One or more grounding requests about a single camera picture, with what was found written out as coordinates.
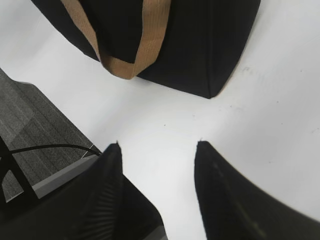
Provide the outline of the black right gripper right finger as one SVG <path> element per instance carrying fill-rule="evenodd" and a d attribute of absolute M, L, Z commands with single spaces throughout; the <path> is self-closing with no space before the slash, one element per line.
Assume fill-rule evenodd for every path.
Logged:
<path fill-rule="evenodd" d="M 207 141 L 197 144 L 195 190 L 209 240 L 318 240 L 320 223 L 270 196 Z"/>

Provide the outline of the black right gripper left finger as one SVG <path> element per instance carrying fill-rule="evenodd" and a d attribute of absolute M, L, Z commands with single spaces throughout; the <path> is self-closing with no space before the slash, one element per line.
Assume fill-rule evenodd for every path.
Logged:
<path fill-rule="evenodd" d="M 164 240 L 156 207 L 124 176 L 121 148 L 84 157 L 0 207 L 3 240 Z"/>

